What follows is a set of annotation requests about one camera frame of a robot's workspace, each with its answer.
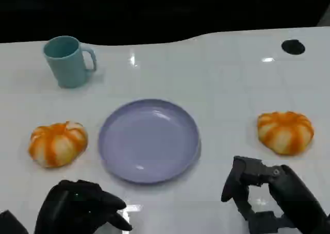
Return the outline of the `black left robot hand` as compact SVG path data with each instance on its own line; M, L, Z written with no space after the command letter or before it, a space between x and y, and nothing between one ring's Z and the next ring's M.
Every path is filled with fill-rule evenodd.
M132 231L131 224L118 213L125 208L122 199L97 183L62 180L45 198L34 233L95 233L107 223Z

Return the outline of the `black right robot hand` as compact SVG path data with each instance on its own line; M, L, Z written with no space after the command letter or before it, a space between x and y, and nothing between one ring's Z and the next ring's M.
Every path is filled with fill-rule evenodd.
M249 186L268 184L269 193L282 209L255 212L248 202ZM234 200L250 233L277 233L296 228L301 233L329 233L329 216L299 176L287 165L266 166L259 159L235 156L223 187L221 201Z

